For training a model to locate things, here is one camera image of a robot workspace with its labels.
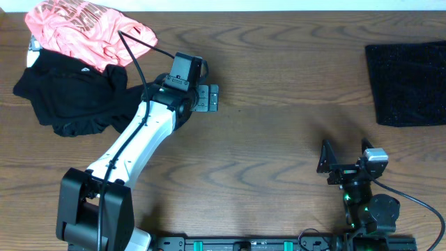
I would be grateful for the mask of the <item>black knit skirt with buttons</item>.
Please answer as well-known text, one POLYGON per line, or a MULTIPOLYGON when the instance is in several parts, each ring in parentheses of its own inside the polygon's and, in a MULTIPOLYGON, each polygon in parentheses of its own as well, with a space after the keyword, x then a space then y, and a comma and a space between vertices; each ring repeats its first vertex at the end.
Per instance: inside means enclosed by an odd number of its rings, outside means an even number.
POLYGON ((376 122, 382 126, 445 125, 445 41, 367 45, 376 122))

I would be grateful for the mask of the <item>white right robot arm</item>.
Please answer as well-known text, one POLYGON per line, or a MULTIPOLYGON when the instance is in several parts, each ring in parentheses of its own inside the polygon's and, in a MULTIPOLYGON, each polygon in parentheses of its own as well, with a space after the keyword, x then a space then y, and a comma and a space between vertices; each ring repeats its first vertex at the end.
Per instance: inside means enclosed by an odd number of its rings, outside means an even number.
POLYGON ((338 163, 326 139, 316 171, 327 174, 329 185, 344 191, 343 205, 350 230, 331 240, 331 250, 389 250, 387 235, 396 231, 400 202, 386 194, 374 195, 371 184, 381 177, 388 164, 388 154, 362 140, 362 156, 353 164, 338 163))

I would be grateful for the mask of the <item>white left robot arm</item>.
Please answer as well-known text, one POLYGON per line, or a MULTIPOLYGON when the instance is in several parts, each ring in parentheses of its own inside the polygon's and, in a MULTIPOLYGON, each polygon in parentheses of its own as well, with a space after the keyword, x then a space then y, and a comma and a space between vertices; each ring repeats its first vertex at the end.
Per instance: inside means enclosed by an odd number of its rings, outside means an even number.
POLYGON ((148 250, 151 235, 134 223, 132 190, 155 149, 192 112, 215 112, 219 87, 167 76, 114 144, 84 171, 71 168, 59 193, 56 237, 69 250, 148 250))

